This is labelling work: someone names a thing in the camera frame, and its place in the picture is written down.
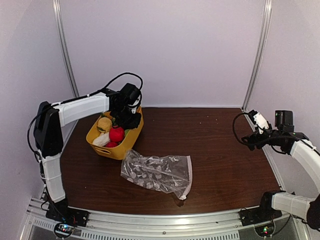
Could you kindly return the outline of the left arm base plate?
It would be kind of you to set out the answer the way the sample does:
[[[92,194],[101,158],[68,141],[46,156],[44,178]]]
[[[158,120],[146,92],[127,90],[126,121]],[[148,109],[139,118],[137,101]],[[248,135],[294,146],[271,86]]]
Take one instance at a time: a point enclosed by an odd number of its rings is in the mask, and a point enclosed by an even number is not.
[[[86,227],[89,214],[86,210],[50,204],[45,217],[72,226]]]

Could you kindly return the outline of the clear zip top bag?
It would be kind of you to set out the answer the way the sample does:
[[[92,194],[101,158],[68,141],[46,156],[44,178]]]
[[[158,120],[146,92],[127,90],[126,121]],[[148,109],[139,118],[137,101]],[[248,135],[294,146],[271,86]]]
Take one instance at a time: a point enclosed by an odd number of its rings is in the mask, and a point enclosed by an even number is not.
[[[148,190],[175,194],[184,201],[193,183],[189,155],[143,156],[130,149],[121,163],[120,176]]]

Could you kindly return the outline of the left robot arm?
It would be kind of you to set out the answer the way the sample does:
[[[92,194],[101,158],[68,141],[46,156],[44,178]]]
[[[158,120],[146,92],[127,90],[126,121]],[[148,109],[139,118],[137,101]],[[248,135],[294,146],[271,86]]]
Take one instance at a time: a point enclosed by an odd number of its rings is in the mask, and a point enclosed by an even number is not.
[[[121,90],[104,87],[94,93],[57,103],[42,102],[37,115],[31,121],[36,148],[35,158],[41,166],[42,179],[49,199],[55,203],[52,213],[61,222],[72,218],[72,211],[63,202],[67,196],[63,187],[60,158],[64,140],[62,128],[66,125],[95,114],[107,113],[117,128],[127,130],[123,140],[110,151],[108,157],[115,160],[124,158],[132,148],[144,125],[141,88],[126,83]]]

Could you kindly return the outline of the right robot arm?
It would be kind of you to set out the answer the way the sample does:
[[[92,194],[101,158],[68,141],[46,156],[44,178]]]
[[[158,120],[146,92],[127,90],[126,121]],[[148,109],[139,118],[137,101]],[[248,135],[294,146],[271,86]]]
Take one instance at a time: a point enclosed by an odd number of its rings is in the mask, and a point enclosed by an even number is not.
[[[272,149],[279,147],[278,154],[291,156],[308,173],[315,186],[320,186],[320,153],[309,138],[295,131],[293,112],[276,110],[275,123],[271,125],[256,110],[245,113],[254,124],[252,134],[236,140],[250,151],[260,150],[268,145]],[[311,229],[320,229],[320,198],[308,198],[288,193],[284,190],[267,191],[263,194],[256,217],[261,221],[273,219],[279,212],[295,216]]]

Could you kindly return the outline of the red plush apple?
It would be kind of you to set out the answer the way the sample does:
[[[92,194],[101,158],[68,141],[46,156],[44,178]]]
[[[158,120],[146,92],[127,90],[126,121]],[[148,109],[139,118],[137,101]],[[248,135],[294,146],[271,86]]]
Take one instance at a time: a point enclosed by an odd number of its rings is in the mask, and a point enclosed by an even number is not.
[[[125,130],[122,127],[117,126],[117,127],[112,127],[110,129],[109,139],[112,142],[120,143],[123,141],[124,138],[125,138]]]

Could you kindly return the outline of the yellow plastic basket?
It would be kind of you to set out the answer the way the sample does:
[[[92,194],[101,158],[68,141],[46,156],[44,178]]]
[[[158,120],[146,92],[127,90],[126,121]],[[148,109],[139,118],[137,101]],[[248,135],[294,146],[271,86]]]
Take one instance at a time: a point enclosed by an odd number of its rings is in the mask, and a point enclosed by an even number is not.
[[[140,106],[136,110],[136,112],[141,114],[141,120],[140,120],[139,126],[137,128],[130,129],[126,134],[124,140],[118,146],[107,148],[107,147],[97,146],[93,144],[94,139],[99,137],[101,134],[101,132],[99,132],[97,128],[97,125],[100,118],[102,118],[102,115],[100,115],[97,118],[97,120],[92,125],[89,132],[87,133],[86,135],[87,143],[100,156],[107,157],[114,160],[122,160],[125,157],[126,152],[133,148],[144,126],[144,117],[143,117],[142,107]]]

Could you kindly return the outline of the yellow plush burger bun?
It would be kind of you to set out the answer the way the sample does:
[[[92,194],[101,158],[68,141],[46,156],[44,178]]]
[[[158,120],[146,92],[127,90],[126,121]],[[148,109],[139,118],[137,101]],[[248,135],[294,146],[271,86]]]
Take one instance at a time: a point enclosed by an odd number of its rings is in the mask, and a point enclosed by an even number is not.
[[[97,122],[97,130],[101,133],[109,132],[112,126],[112,120],[108,117],[101,117]]]

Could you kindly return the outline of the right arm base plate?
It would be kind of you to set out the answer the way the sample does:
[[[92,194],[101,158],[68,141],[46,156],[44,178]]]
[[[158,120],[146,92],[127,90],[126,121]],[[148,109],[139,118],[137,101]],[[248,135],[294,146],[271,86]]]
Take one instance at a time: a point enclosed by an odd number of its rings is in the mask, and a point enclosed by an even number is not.
[[[257,225],[263,222],[280,218],[283,214],[280,210],[265,210],[261,207],[242,208],[239,212],[239,219],[243,227]]]

